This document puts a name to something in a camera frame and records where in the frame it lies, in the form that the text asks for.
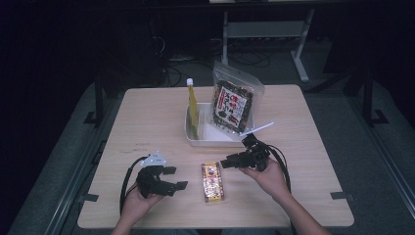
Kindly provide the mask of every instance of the snack bag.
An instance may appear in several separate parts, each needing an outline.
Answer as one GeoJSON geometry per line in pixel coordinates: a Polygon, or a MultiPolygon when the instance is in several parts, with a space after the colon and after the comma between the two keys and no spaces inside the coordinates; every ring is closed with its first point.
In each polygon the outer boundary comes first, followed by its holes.
{"type": "Polygon", "coordinates": [[[265,92],[260,81],[240,70],[215,62],[211,123],[228,133],[254,129],[254,116],[265,92]]]}

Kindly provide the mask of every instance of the small box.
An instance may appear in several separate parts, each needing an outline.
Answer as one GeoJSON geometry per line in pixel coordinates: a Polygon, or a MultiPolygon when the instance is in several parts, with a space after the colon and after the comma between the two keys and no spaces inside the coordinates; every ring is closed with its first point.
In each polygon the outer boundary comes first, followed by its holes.
{"type": "Polygon", "coordinates": [[[204,180],[205,202],[223,201],[225,195],[219,163],[202,164],[202,177],[204,180]]]}

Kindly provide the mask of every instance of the human hand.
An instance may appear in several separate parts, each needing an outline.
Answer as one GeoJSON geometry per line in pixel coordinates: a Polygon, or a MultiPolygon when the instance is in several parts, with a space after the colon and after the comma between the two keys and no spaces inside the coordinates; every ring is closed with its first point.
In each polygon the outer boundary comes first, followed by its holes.
{"type": "Polygon", "coordinates": [[[162,195],[150,194],[146,199],[141,195],[137,184],[133,184],[127,191],[121,218],[116,224],[113,235],[128,234],[131,227],[140,220],[156,203],[164,198],[162,195]]]}
{"type": "Polygon", "coordinates": [[[257,171],[249,167],[240,168],[240,171],[254,179],[260,188],[277,203],[290,195],[280,165],[270,158],[267,160],[267,167],[264,171],[257,171]]]}

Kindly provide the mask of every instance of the white metal frame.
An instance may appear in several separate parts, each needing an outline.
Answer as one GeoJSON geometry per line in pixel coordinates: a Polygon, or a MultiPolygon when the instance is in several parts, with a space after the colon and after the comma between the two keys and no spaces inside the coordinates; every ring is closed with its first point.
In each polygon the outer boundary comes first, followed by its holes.
{"type": "Polygon", "coordinates": [[[308,82],[308,76],[300,58],[308,30],[311,26],[314,9],[308,11],[305,21],[290,22],[228,22],[228,13],[223,19],[222,63],[228,65],[228,38],[246,37],[298,37],[299,45],[291,52],[294,64],[302,82],[308,82]]]}

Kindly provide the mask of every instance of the bottle cap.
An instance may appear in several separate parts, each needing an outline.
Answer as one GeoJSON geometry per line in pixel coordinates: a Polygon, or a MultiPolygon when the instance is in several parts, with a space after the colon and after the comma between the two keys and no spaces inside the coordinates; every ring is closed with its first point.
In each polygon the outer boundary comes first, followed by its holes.
{"type": "Polygon", "coordinates": [[[187,78],[187,85],[193,85],[193,79],[192,78],[187,78]]]}

